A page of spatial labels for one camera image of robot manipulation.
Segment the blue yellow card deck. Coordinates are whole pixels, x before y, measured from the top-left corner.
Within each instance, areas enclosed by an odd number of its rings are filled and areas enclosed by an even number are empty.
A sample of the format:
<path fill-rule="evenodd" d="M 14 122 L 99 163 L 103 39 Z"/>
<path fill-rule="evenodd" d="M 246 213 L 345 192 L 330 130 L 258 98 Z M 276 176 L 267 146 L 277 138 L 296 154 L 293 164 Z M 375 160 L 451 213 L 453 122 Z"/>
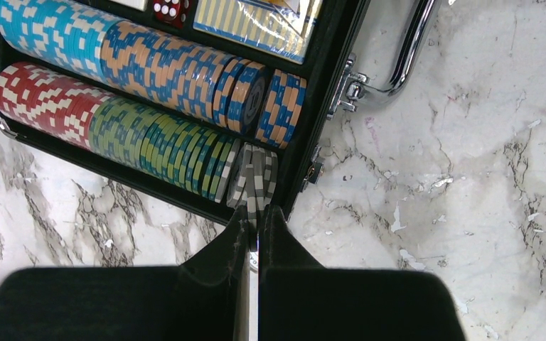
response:
<path fill-rule="evenodd" d="M 193 28 L 300 65 L 322 4 L 321 0 L 199 1 Z"/>

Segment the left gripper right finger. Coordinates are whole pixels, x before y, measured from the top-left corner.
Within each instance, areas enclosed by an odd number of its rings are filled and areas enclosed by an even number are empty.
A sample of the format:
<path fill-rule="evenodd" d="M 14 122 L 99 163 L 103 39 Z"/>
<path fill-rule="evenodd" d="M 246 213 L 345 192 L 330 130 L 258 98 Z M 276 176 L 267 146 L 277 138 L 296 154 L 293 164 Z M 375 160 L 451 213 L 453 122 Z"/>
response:
<path fill-rule="evenodd" d="M 319 263 L 270 205 L 259 224 L 260 340 L 464 340 L 454 301 L 424 271 Z"/>

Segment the white one poker chip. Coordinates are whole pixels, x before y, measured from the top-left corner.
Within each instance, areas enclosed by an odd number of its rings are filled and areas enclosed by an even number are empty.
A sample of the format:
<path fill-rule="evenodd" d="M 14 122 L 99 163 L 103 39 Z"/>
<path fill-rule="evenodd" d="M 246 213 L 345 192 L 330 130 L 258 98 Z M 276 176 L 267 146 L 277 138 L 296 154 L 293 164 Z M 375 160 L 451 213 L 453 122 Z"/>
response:
<path fill-rule="evenodd" d="M 250 164 L 246 166 L 246 199 L 250 223 L 250 268 L 258 272 L 258 219 L 264 209 L 264 159 L 260 147 L 252 148 Z"/>

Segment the red white chip stack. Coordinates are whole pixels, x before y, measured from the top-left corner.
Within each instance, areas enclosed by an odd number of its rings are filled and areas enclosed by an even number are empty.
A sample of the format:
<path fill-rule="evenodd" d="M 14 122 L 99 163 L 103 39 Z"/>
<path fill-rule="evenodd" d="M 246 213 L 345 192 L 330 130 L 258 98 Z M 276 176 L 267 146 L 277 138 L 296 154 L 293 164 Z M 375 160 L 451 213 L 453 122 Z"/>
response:
<path fill-rule="evenodd" d="M 277 186 L 275 152 L 40 65 L 0 72 L 0 112 L 231 208 L 262 211 Z"/>

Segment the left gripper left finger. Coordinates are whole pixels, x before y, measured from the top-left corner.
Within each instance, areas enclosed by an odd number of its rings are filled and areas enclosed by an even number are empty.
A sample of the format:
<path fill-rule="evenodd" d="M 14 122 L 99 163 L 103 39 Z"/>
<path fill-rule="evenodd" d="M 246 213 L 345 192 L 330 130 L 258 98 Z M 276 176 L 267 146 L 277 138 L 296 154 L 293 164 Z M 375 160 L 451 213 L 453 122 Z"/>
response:
<path fill-rule="evenodd" d="M 179 265 L 34 267 L 0 285 L 0 340 L 245 340 L 245 207 Z"/>

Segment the black poker chip case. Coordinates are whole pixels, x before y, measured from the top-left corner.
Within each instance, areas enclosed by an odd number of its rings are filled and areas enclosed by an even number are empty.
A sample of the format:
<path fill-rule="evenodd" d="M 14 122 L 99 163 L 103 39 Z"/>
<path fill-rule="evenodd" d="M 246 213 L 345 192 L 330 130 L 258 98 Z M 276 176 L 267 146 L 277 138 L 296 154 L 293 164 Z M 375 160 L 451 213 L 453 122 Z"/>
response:
<path fill-rule="evenodd" d="M 113 1 L 96 1 L 95 6 L 108 13 L 136 20 L 141 24 L 159 28 L 167 33 L 193 40 L 210 47 L 219 48 L 241 57 L 250 58 L 270 67 L 289 71 L 307 79 L 306 104 L 299 118 L 296 138 L 281 154 L 281 182 L 277 186 L 273 203 L 281 207 L 285 216 L 290 216 L 300 191 L 306 184 L 308 169 L 312 163 L 314 148 L 318 143 L 326 117 L 329 115 L 336 90 L 349 53 L 362 26 L 369 7 L 368 1 L 331 1 L 324 4 L 321 25 L 316 28 L 311 46 L 303 65 L 284 61 L 281 58 L 201 33 L 192 26 L 177 29 L 157 23 L 148 14 L 141 14 Z M 0 70 L 14 62 L 28 62 L 30 57 L 15 51 L 0 35 Z M 185 209 L 201 217 L 225 224 L 232 211 L 221 204 L 209 203 L 196 195 L 175 189 L 161 180 L 152 180 L 137 170 L 118 166 L 112 161 L 79 147 L 58 141 L 37 129 L 11 122 L 19 142 L 44 151 L 64 161 L 69 161 L 86 170 L 114 179 L 124 185 L 152 195 L 160 200 Z"/>

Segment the red dice row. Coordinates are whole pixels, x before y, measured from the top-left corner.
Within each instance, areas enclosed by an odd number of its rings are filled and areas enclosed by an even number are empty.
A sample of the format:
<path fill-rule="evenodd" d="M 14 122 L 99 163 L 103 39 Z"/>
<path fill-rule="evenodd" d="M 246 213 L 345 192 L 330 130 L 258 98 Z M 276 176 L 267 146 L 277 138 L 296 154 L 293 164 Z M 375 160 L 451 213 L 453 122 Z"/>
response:
<path fill-rule="evenodd" d="M 191 0 L 153 0 L 152 8 L 157 21 L 183 28 L 191 4 Z"/>

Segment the light blue chip stack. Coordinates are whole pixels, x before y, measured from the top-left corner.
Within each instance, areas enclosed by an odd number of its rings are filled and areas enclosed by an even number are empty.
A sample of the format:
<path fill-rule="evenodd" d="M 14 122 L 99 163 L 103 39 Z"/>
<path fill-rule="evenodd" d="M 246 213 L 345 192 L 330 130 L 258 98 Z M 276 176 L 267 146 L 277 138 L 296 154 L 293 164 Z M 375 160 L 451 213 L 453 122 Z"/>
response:
<path fill-rule="evenodd" d="M 77 1 L 0 1 L 18 51 L 278 148 L 292 140 L 307 81 Z"/>

